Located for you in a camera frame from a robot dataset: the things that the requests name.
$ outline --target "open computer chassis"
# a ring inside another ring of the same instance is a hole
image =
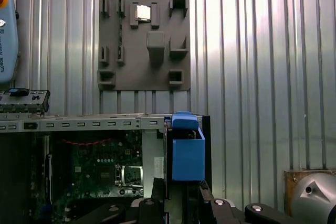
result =
[[[0,113],[1,222],[64,223],[150,197],[165,174],[168,116]],[[209,137],[209,117],[198,120]]]

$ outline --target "metal screw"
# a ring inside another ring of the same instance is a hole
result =
[[[223,205],[224,204],[224,201],[222,201],[221,199],[217,199],[217,200],[215,200],[215,203],[217,204],[217,205]]]
[[[118,210],[119,210],[118,207],[111,207],[111,208],[110,208],[110,211],[111,211],[111,212],[115,212],[115,211],[118,211]]]
[[[6,21],[0,19],[0,27],[4,27],[6,25]]]
[[[261,211],[262,211],[262,207],[261,207],[261,206],[257,206],[257,205],[253,205],[253,206],[252,206],[252,209],[253,209],[255,212],[261,212]]]

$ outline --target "blue latch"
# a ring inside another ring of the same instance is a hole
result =
[[[172,179],[181,182],[204,180],[205,139],[197,116],[191,112],[177,112],[172,116],[172,128],[195,131],[198,136],[196,139],[173,139]]]

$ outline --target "blue plastic bracket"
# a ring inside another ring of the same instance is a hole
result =
[[[198,131],[199,139],[173,139],[172,179],[181,182],[205,179],[205,139],[197,116],[177,112],[172,116],[172,128]]]
[[[18,58],[18,36],[14,0],[0,0],[0,83],[15,76]]]

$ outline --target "white label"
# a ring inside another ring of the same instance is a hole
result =
[[[163,157],[155,157],[154,158],[154,178],[163,178],[163,166],[164,159]]]

